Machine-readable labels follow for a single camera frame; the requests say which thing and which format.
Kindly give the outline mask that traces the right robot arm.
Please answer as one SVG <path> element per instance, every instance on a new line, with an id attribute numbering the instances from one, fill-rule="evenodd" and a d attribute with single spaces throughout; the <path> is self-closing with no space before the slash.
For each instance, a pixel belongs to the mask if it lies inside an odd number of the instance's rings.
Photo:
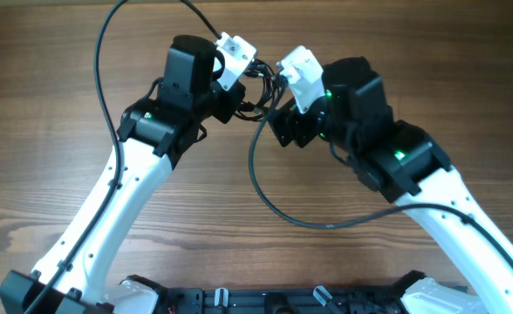
<path id="1" fill-rule="evenodd" d="M 513 244 L 468 190 L 449 156 L 422 128 L 396 120 L 382 77 L 364 58 L 321 65 L 285 58 L 278 83 L 292 92 L 268 122 L 282 145 L 326 141 L 367 188 L 382 194 L 390 213 L 408 215 L 438 244 L 473 288 L 446 292 L 429 277 L 400 295 L 407 311 L 479 308 L 513 313 Z"/>

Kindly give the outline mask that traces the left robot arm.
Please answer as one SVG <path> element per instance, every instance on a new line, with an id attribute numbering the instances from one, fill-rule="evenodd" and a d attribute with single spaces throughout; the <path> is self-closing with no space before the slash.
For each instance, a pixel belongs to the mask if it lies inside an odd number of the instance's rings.
<path id="1" fill-rule="evenodd" d="M 230 121 L 245 88 L 240 77 L 257 49 L 238 36 L 174 38 L 164 75 L 122 114 L 106 167 L 71 224 L 29 274 L 11 271 L 0 286 L 8 313 L 154 313 L 165 289 L 130 276 L 106 285 L 113 260 L 152 194 L 206 132 Z"/>

